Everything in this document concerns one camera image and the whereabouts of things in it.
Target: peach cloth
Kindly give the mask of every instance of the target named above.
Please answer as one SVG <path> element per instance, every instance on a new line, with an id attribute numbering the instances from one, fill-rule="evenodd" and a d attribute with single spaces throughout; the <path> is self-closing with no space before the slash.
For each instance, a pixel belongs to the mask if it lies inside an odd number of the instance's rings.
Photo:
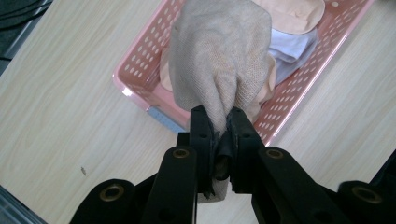
<path id="1" fill-rule="evenodd" d="M 274 29 L 292 35 L 311 31 L 321 20 L 323 0 L 252 0 L 272 17 Z"/>
<path id="2" fill-rule="evenodd" d="M 274 95 L 274 88 L 276 84 L 276 60 L 271 54 L 268 54 L 269 74 L 265 80 L 264 85 L 260 89 L 257 96 L 253 99 L 251 104 L 244 110 L 248 119 L 254 123 L 259 117 L 262 104 L 271 99 Z M 169 77 L 169 48 L 163 48 L 160 62 L 160 81 L 163 87 L 172 91 L 172 84 Z"/>

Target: light wood surface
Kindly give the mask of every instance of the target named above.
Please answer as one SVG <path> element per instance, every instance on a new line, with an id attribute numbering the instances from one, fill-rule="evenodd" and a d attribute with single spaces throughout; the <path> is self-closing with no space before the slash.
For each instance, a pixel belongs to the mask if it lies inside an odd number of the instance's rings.
<path id="1" fill-rule="evenodd" d="M 159 3 L 57 0 L 0 77 L 0 184 L 48 223 L 69 222 L 102 181 L 156 173 L 175 144 L 111 80 Z M 272 144 L 331 189 L 370 181 L 396 148 L 395 11 L 374 2 Z M 200 204 L 198 223 L 257 221 L 229 193 Z"/>

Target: plastic basket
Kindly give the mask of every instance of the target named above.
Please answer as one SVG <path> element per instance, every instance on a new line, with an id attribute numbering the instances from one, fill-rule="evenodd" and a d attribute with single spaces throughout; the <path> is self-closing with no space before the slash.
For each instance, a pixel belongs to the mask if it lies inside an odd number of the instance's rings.
<path id="1" fill-rule="evenodd" d="M 261 109 L 254 123 L 265 145 L 279 133 L 285 122 L 317 80 L 335 52 L 355 28 L 374 0 L 326 0 L 318 24 L 319 43 L 307 61 L 288 79 L 276 86 L 274 97 Z M 134 40 L 113 74 L 115 85 L 124 95 L 148 112 L 163 115 L 168 127 L 188 127 L 190 113 L 179 108 L 172 92 L 160 84 L 159 65 L 162 48 L 167 46 L 171 25 L 184 0 L 164 0 L 148 24 Z"/>

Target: laundry basket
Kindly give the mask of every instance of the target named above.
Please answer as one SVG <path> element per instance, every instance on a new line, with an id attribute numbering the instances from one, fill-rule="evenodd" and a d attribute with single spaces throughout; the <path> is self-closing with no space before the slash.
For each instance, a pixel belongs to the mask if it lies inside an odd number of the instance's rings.
<path id="1" fill-rule="evenodd" d="M 185 0 L 163 0 L 117 66 L 113 80 L 124 95 L 175 132 L 188 127 L 190 113 L 179 108 L 173 94 L 160 84 L 161 52 L 169 42 L 172 23 Z M 326 0 L 318 24 L 319 42 L 309 60 L 276 86 L 254 123 L 265 145 L 284 126 L 335 52 L 355 28 L 374 0 Z"/>

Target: wooden table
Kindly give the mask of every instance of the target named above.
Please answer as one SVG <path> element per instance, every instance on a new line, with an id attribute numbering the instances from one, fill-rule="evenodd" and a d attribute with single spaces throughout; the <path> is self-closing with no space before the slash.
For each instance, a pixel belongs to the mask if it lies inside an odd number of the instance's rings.
<path id="1" fill-rule="evenodd" d="M 57 0 L 0 77 L 0 184 L 48 223 L 102 181 L 156 173 L 175 144 L 111 80 L 159 3 Z M 395 10 L 373 4 L 272 144 L 331 189 L 370 181 L 396 148 Z M 198 223 L 257 221 L 250 197 L 229 193 L 199 205 Z"/>

